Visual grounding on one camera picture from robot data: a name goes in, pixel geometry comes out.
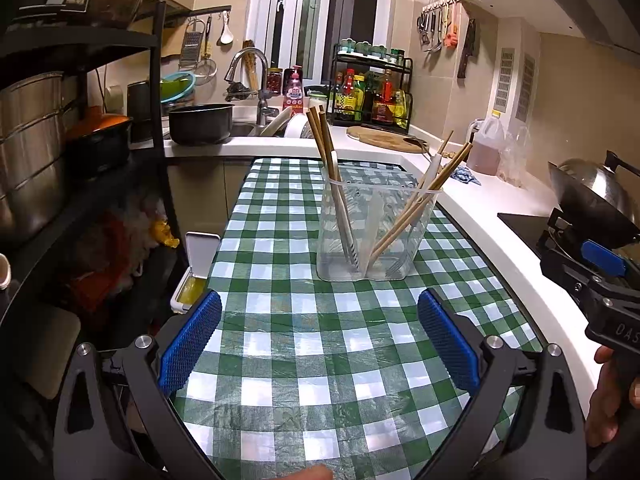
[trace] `orange pot lid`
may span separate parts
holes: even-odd
[[[119,114],[103,114],[102,107],[92,106],[87,108],[85,117],[78,124],[73,126],[66,134],[66,140],[78,139],[107,128],[111,128],[116,124],[122,124],[130,121],[131,118],[126,115]]]

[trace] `grater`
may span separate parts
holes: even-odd
[[[202,38],[204,32],[196,30],[188,30],[184,33],[182,39],[182,49],[180,50],[180,61],[178,67],[180,70],[192,70],[196,67],[200,59],[200,49],[202,48]]]

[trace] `blue cloth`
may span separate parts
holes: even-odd
[[[451,177],[459,180],[460,182],[464,182],[465,184],[473,182],[474,184],[478,184],[478,186],[482,186],[480,181],[474,177],[474,174],[471,173],[471,170],[466,166],[458,166]]]

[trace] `clear plastic utensil holder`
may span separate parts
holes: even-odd
[[[324,174],[320,233],[316,251],[318,276],[328,282],[402,280],[413,269],[414,258],[424,237],[440,191],[417,190],[413,175],[399,170],[378,170],[340,165],[342,182]],[[353,239],[355,258],[350,256],[345,228],[340,225],[334,199],[344,197]],[[370,264],[375,245],[404,212],[409,200],[420,203],[421,211],[398,238]]]

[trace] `spice rack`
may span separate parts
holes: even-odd
[[[411,123],[412,111],[414,108],[414,99],[411,95],[411,83],[414,74],[414,61],[410,57],[405,57],[402,65],[392,64],[386,62],[383,59],[373,58],[371,56],[362,56],[360,54],[340,54],[340,46],[334,45],[334,55],[331,65],[331,88],[335,89],[336,74],[338,72],[346,73],[348,68],[353,68],[356,72],[367,72],[371,68],[377,68],[384,70],[391,70],[394,73],[394,87],[400,88],[404,91],[406,102],[405,107],[407,114],[405,116],[394,115],[393,124],[381,124],[372,121],[365,120],[344,120],[341,118],[341,112],[345,111],[344,108],[337,107],[336,105],[336,92],[334,91],[333,97],[330,96],[328,118],[333,126],[367,126],[375,128],[377,130],[384,130],[387,132],[394,132],[400,134],[407,134],[409,132],[409,125]],[[398,125],[396,120],[405,120],[406,127]]]

